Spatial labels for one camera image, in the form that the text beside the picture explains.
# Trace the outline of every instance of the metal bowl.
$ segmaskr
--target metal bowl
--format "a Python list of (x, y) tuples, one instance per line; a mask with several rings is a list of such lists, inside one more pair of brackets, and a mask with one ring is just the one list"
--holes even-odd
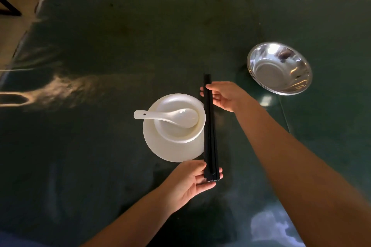
[(248, 71), (265, 89), (279, 95), (295, 95), (312, 83), (312, 70), (306, 59), (293, 48), (265, 42), (248, 54)]

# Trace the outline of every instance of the black chopsticks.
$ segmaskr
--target black chopsticks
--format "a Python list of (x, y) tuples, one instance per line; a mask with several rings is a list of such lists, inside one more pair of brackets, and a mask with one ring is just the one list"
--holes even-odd
[(204, 160), (206, 162), (206, 168), (204, 170), (204, 176), (208, 182), (220, 180), (213, 94), (206, 88), (206, 84), (210, 83), (210, 74), (204, 74), (204, 109), (206, 114), (204, 127)]

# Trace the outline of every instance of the white spoon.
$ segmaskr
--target white spoon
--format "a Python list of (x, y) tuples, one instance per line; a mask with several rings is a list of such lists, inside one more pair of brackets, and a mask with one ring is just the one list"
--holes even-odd
[(191, 128), (198, 122), (198, 114), (191, 108), (178, 109), (169, 113), (157, 111), (134, 111), (135, 119), (158, 119), (182, 128)]

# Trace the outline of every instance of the spoon handle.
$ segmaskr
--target spoon handle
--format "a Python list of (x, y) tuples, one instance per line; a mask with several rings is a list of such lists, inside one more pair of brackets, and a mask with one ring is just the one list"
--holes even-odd
[(171, 120), (169, 120), (166, 117), (165, 113), (160, 113), (156, 111), (134, 111), (134, 118), (135, 119), (158, 119), (158, 120), (163, 120), (167, 121), (170, 123), (173, 123)]

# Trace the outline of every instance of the right hand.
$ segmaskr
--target right hand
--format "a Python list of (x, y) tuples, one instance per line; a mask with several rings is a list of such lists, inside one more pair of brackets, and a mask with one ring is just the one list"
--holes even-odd
[[(207, 84), (206, 88), (213, 92), (213, 103), (226, 111), (234, 112), (241, 102), (253, 100), (245, 90), (230, 81), (213, 81), (212, 84)], [(204, 88), (200, 87), (200, 90), (203, 97)]]

